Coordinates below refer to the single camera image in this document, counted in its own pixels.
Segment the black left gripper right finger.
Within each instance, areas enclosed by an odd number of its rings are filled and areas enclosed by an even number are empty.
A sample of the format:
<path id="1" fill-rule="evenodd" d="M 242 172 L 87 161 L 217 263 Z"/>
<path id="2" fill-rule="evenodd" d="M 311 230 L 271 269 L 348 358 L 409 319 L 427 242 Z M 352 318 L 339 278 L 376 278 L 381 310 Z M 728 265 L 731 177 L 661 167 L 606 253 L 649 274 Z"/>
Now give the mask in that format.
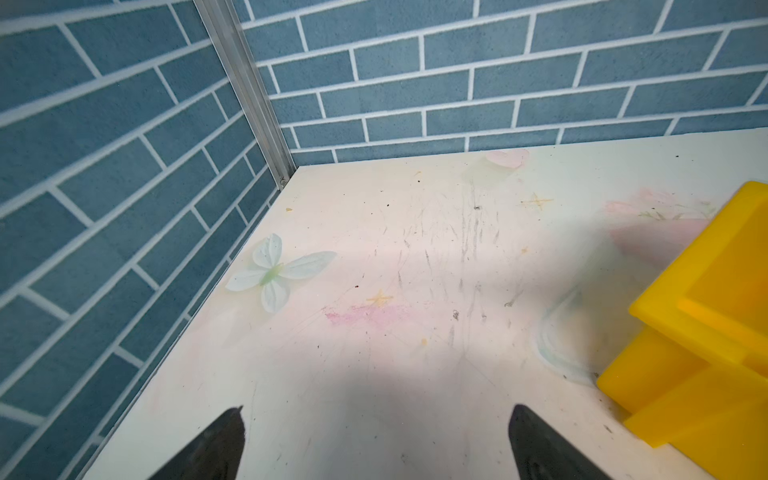
<path id="1" fill-rule="evenodd" d="M 514 406 L 508 425 L 508 436 L 521 479 L 610 479 L 524 404 Z"/>

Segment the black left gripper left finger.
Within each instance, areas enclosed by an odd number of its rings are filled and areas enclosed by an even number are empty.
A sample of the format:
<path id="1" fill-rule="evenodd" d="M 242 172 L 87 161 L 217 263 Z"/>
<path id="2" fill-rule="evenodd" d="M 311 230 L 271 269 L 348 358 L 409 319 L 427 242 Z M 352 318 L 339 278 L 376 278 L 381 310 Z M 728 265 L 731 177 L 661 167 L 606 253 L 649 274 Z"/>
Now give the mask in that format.
<path id="1" fill-rule="evenodd" d="M 150 479 L 234 480 L 246 441 L 241 411 L 242 406 L 225 410 Z"/>

